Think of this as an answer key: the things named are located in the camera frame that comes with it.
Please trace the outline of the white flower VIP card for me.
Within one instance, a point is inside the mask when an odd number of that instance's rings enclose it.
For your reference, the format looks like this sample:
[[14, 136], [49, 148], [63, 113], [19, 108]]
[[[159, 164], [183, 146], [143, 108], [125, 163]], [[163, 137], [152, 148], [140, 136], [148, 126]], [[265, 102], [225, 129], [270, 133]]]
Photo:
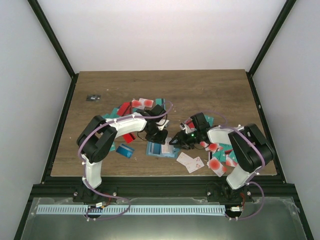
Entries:
[[161, 145], [161, 153], [162, 154], [171, 154], [173, 152], [173, 146], [170, 144], [162, 144]]

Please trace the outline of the light blue card holder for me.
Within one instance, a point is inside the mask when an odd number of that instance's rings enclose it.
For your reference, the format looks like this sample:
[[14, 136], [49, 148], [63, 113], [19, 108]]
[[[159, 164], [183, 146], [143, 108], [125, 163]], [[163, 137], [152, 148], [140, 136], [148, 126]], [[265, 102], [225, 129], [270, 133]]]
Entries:
[[169, 146], [168, 144], [162, 145], [159, 143], [147, 142], [146, 155], [160, 158], [174, 158], [178, 157], [179, 149]]

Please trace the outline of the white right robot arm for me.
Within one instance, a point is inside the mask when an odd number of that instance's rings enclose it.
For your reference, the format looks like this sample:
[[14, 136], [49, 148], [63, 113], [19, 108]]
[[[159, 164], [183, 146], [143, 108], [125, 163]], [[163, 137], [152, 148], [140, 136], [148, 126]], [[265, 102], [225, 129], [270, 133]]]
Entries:
[[202, 112], [190, 118], [195, 131], [187, 132], [185, 127], [169, 144], [184, 150], [194, 149], [201, 142], [231, 145], [237, 166], [226, 177], [228, 185], [222, 188], [222, 195], [229, 202], [236, 200], [240, 196], [240, 188], [249, 184], [275, 158], [275, 149], [254, 123], [237, 127], [211, 126]]

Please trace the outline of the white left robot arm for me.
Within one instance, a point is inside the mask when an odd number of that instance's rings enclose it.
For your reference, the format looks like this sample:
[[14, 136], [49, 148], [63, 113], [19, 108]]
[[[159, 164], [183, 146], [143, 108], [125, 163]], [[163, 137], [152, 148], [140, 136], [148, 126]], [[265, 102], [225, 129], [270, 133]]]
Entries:
[[89, 201], [97, 202], [102, 196], [102, 161], [109, 154], [115, 139], [133, 132], [145, 132], [145, 139], [151, 143], [165, 144], [168, 136], [159, 121], [168, 115], [165, 104], [152, 109], [138, 109], [131, 114], [117, 118], [103, 118], [96, 115], [79, 135], [78, 157], [82, 159], [84, 174], [82, 182], [86, 186], [84, 195]]

